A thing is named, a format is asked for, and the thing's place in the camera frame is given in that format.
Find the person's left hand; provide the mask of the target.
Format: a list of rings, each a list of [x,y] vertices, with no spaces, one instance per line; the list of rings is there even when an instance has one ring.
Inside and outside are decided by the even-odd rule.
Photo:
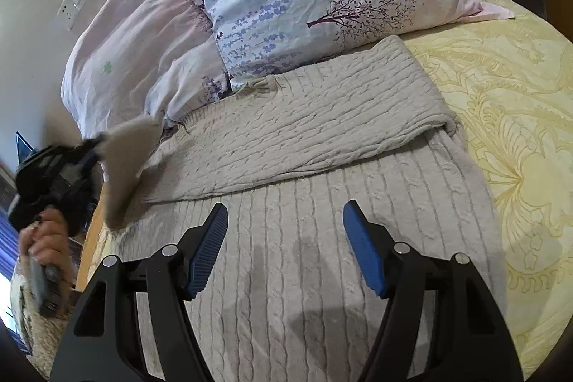
[[[19,260],[24,276],[29,278],[30,260],[40,265],[59,268],[62,279],[71,285],[73,267],[69,254],[68,225],[57,209],[50,207],[40,213],[40,220],[19,233]]]

